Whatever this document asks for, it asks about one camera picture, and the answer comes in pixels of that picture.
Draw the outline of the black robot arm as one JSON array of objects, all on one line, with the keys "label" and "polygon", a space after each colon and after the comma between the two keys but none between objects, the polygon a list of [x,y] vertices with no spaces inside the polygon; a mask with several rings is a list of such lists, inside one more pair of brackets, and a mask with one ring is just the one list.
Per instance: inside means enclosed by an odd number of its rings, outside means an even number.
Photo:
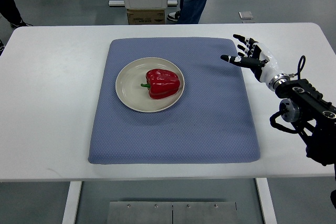
[{"label": "black robot arm", "polygon": [[275,89],[281,98],[279,111],[270,117],[272,127],[298,134],[306,145],[306,156],[323,166],[335,165],[335,107],[307,79],[301,78],[306,57],[301,56],[297,73]]}]

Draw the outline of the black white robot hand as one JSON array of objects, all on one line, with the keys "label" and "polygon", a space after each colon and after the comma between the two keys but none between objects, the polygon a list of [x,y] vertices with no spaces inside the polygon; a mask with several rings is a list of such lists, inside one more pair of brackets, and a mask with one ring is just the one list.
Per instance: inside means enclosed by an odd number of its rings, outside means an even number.
[{"label": "black white robot hand", "polygon": [[233,37],[242,43],[237,46],[240,51],[237,56],[221,55],[222,60],[250,69],[255,78],[265,83],[271,91],[290,80],[289,75],[280,69],[278,61],[264,44],[242,35],[234,34]]}]

